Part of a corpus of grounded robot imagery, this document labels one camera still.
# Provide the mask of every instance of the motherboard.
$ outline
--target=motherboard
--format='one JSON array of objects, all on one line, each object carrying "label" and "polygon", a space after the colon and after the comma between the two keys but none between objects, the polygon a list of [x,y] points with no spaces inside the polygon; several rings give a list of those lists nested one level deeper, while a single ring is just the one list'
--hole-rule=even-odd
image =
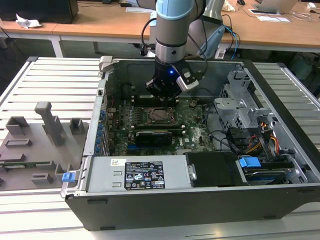
[{"label": "motherboard", "polygon": [[213,151],[205,125],[207,104],[181,97],[173,107],[136,106],[112,101],[106,126],[113,156],[183,155]]}]

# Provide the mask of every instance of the laptop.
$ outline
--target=laptop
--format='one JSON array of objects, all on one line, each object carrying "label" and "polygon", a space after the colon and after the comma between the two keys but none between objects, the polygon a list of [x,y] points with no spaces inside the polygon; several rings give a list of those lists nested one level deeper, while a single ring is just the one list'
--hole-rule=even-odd
[{"label": "laptop", "polygon": [[288,14],[299,0],[262,0],[252,6],[259,12]]}]

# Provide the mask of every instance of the desk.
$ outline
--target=desk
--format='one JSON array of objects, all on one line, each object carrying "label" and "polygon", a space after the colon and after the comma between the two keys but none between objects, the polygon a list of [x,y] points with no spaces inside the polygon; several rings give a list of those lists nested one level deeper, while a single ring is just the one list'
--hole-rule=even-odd
[{"label": "desk", "polygon": [[[236,12],[222,12],[230,15],[233,30],[240,35],[241,49],[292,51],[292,52],[320,52],[320,21],[303,21],[289,15],[292,23],[260,21],[256,17],[249,17],[243,11],[253,16],[248,9],[252,9],[254,0],[246,0],[243,10],[238,10],[236,0],[230,0]],[[45,39],[50,40],[55,55],[63,57],[61,41],[88,41],[115,42],[115,43],[140,43],[140,34],[144,24],[150,19],[150,14],[126,12],[124,7],[116,6],[88,6],[90,3],[81,3],[79,13],[73,24],[43,23],[43,27],[24,29],[15,22],[3,21],[1,26],[12,38]],[[305,2],[298,2],[293,10],[308,13]],[[224,18],[224,23],[229,25],[229,19]],[[319,19],[312,13],[312,18]],[[155,42],[154,34],[150,29],[145,31],[146,42]],[[0,38],[6,35],[0,31]],[[225,51],[232,39],[225,33],[219,52]]]},{"label": "desk", "polygon": [[[50,40],[56,57],[62,58],[64,50],[61,41],[94,42],[95,51],[98,49],[97,42],[141,43],[141,31],[149,19],[148,13],[126,12],[126,8],[120,5],[94,6],[82,2],[72,24],[41,23],[43,27],[30,29],[22,28],[14,21],[2,21],[0,24],[12,38]],[[144,33],[146,42],[149,37],[148,27]]]},{"label": "desk", "polygon": [[[258,49],[290,52],[320,52],[320,18],[318,14],[311,13],[312,21],[299,20],[291,14],[285,14],[282,17],[290,19],[291,23],[260,21],[248,9],[253,9],[254,0],[245,0],[246,4],[242,7],[236,4],[236,0],[230,0],[235,6],[235,12],[221,12],[221,15],[228,14],[232,20],[233,30],[239,34],[241,49]],[[306,2],[298,2],[292,10],[300,13],[309,13],[310,9],[306,8]],[[230,21],[227,16],[222,17],[223,23],[227,26]],[[230,34],[225,33],[219,50],[226,50],[232,39]]]}]

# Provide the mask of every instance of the power supply label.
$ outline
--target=power supply label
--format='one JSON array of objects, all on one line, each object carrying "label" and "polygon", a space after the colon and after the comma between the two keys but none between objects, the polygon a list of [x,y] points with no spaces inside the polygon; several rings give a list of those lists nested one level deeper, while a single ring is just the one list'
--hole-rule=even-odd
[{"label": "power supply label", "polygon": [[126,190],[165,188],[162,161],[126,162],[124,177],[124,188]]}]

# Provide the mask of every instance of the blue cable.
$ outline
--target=blue cable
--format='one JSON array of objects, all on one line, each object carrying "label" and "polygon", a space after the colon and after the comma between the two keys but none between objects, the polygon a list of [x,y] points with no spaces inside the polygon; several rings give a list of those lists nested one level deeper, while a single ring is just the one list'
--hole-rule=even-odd
[{"label": "blue cable", "polygon": [[234,53],[231,57],[231,60],[234,59],[235,55],[236,55],[236,52],[237,52],[237,49],[238,49],[238,41],[237,41],[237,35],[228,27],[224,26],[225,29],[227,29],[231,34],[232,36],[234,36],[234,39],[235,39],[235,49],[234,49]]}]

